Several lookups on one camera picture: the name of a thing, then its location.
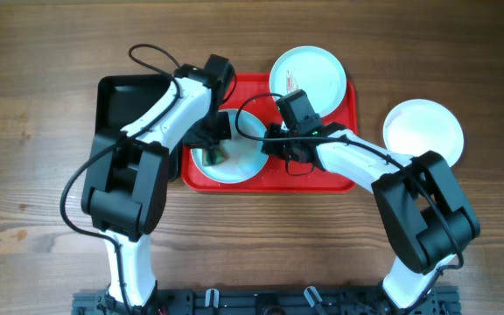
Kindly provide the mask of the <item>green yellow sponge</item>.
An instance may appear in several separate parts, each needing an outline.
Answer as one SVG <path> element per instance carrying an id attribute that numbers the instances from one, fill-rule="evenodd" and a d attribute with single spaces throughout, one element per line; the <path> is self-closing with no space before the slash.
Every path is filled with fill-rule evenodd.
<path id="1" fill-rule="evenodd" d="M 220 146 L 205 148 L 202 150 L 202 164 L 205 167 L 219 165 L 226 160 L 225 151 Z"/>

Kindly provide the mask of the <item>mint plate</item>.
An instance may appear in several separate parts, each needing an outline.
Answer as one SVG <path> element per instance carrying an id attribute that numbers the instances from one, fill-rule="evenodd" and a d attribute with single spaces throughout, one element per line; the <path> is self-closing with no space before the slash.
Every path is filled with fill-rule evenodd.
<path id="1" fill-rule="evenodd" d="M 269 91 L 287 95 L 302 89 L 314 111 L 329 116 L 344 100 L 347 75 L 338 59 L 327 50 L 304 45 L 282 54 L 271 68 Z"/>
<path id="2" fill-rule="evenodd" d="M 222 184 L 237 184 L 253 178 L 267 163 L 269 157 L 262 153 L 262 143 L 248 139 L 235 128 L 235 108 L 223 109 L 228 113 L 231 138 L 219 144 L 223 159 L 218 164 L 206 165 L 202 149 L 190 149 L 192 160 L 207 178 Z"/>

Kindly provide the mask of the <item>white plate red stain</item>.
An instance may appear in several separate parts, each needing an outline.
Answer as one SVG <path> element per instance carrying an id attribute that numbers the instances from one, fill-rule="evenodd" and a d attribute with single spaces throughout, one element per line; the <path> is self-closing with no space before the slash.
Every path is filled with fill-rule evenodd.
<path id="1" fill-rule="evenodd" d="M 389 151 L 411 156 L 435 151 L 449 166 L 459 161 L 465 147 L 464 133 L 455 115 L 426 99 L 407 100 L 392 108 L 382 133 Z"/>

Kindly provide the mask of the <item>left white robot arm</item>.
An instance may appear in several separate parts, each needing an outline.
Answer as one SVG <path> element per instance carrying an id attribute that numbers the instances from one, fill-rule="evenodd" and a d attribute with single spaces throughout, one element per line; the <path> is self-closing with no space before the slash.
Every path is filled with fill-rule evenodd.
<path id="1" fill-rule="evenodd" d="M 229 61 L 213 56 L 202 68 L 184 64 L 172 74 L 100 80 L 80 204 L 91 234 L 107 245 L 112 278 L 97 305 L 102 311 L 158 311 L 150 234 L 165 209 L 170 157 L 185 144 L 215 158 L 231 137 L 228 114 L 219 108 L 234 79 Z"/>

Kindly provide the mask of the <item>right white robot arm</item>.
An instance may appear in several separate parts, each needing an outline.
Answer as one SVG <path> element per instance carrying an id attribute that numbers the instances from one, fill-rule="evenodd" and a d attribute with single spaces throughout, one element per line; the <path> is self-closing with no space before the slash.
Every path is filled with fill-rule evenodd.
<path id="1" fill-rule="evenodd" d="M 385 150 L 332 122 L 299 135 L 271 124 L 264 153 L 339 174 L 373 194 L 396 254 L 381 283 L 384 313 L 418 307 L 446 270 L 459 270 L 462 255 L 480 235 L 480 223 L 445 159 L 434 151 L 418 157 Z"/>

